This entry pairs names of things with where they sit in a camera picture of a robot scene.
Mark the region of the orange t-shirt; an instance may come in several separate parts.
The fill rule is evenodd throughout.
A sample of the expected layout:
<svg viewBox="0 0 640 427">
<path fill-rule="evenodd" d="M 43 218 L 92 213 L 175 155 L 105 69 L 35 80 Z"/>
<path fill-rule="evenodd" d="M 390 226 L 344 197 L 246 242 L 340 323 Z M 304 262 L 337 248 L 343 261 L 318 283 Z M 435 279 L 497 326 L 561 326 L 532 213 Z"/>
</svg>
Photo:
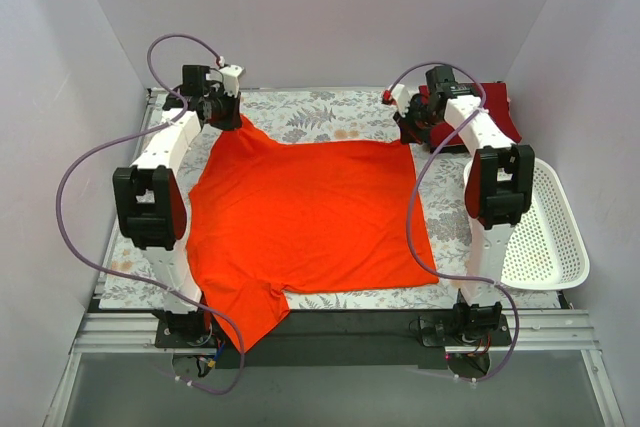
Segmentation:
<svg viewBox="0 0 640 427">
<path fill-rule="evenodd" d="M 434 284 L 416 171 L 399 142 L 287 145 L 250 122 L 225 132 L 189 194 L 192 276 L 231 342 L 251 349 L 288 293 Z"/>
</svg>

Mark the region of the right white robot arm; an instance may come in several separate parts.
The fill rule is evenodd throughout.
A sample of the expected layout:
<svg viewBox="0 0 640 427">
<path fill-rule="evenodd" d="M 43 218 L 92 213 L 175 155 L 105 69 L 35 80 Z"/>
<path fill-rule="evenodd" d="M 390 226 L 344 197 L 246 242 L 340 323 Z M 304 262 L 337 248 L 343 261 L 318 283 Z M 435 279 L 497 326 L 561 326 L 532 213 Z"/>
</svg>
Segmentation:
<svg viewBox="0 0 640 427">
<path fill-rule="evenodd" d="M 532 204 L 535 154 L 528 145 L 512 140 L 492 119 L 485 104 L 484 86 L 460 83 L 458 68 L 426 62 L 428 95 L 411 94 L 400 79 L 383 93 L 382 101 L 395 107 L 394 120 L 404 144 L 423 144 L 433 128 L 448 124 L 471 156 L 464 188 L 464 204 L 472 235 L 467 273 L 448 275 L 459 283 L 459 299 L 443 319 L 421 331 L 428 339 L 444 343 L 488 343 L 502 329 L 502 305 L 507 293 L 501 282 L 508 242 Z"/>
</svg>

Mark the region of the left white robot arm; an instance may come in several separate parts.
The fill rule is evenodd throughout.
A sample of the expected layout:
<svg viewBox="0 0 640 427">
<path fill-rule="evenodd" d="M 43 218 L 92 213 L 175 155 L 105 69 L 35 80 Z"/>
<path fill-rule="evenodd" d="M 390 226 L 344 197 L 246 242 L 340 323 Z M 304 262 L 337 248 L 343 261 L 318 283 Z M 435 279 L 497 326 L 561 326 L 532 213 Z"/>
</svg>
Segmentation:
<svg viewBox="0 0 640 427">
<path fill-rule="evenodd" d="M 170 334 L 188 345 L 208 343 L 213 324 L 195 304 L 202 292 L 191 275 L 186 254 L 190 225 L 177 182 L 179 167 L 205 125 L 222 131 L 242 126 L 240 77 L 244 68 L 226 64 L 182 67 L 177 98 L 168 95 L 161 121 L 168 126 L 151 137 L 129 167 L 113 173 L 120 233 L 142 251 L 155 279 L 167 287 L 156 315 Z"/>
</svg>

